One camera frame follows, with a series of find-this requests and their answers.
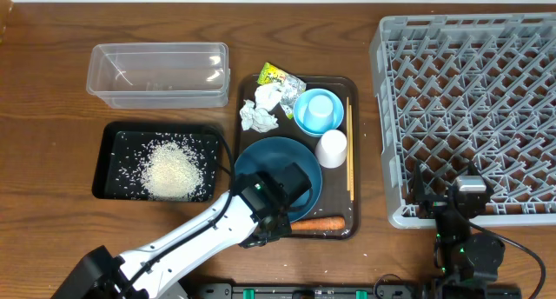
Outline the green snack wrapper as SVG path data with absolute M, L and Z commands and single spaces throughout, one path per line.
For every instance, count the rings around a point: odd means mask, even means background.
M 279 69 L 271 63 L 265 63 L 258 76 L 261 86 L 272 85 L 281 92 L 279 104 L 288 119 L 294 117 L 294 106 L 297 98 L 306 90 L 307 85 L 299 77 Z

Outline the orange carrot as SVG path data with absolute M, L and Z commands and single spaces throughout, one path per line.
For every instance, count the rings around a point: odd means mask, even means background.
M 291 223 L 292 230 L 338 230 L 344 229 L 346 226 L 342 216 L 329 216 L 307 220 L 300 220 Z

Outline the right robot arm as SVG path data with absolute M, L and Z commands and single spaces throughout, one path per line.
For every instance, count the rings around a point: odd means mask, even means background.
M 423 286 L 422 298 L 487 297 L 488 284 L 498 279 L 505 244 L 473 233 L 470 220 L 486 210 L 492 193 L 473 163 L 440 192 L 427 188 L 421 164 L 415 164 L 409 197 L 419 205 L 420 219 L 435 221 L 434 265 L 443 272 Z

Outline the white tissue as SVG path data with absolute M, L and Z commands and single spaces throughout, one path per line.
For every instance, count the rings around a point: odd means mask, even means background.
M 282 98 L 282 89 L 280 83 L 268 83 L 260 85 L 255 90 L 255 107 L 271 111 Z
M 254 130 L 258 133 L 266 133 L 279 127 L 277 118 L 270 115 L 263 108 L 256 108 L 255 103 L 245 100 L 239 111 L 241 127 L 243 130 Z

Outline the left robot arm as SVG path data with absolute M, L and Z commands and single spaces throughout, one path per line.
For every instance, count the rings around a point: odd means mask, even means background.
M 112 256 L 90 251 L 53 295 L 62 298 L 159 298 L 210 257 L 233 246 L 261 247 L 291 234 L 288 212 L 312 190 L 296 164 L 241 174 L 208 209 L 167 235 Z

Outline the dark blue plate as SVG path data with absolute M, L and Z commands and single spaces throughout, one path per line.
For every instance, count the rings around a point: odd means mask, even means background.
M 289 219 L 301 220 L 317 203 L 323 185 L 321 166 L 313 152 L 304 144 L 283 136 L 261 139 L 249 145 L 235 161 L 235 173 L 251 174 L 267 171 L 280 172 L 289 164 L 296 163 L 308 176 L 312 189 L 306 191 L 292 204 Z

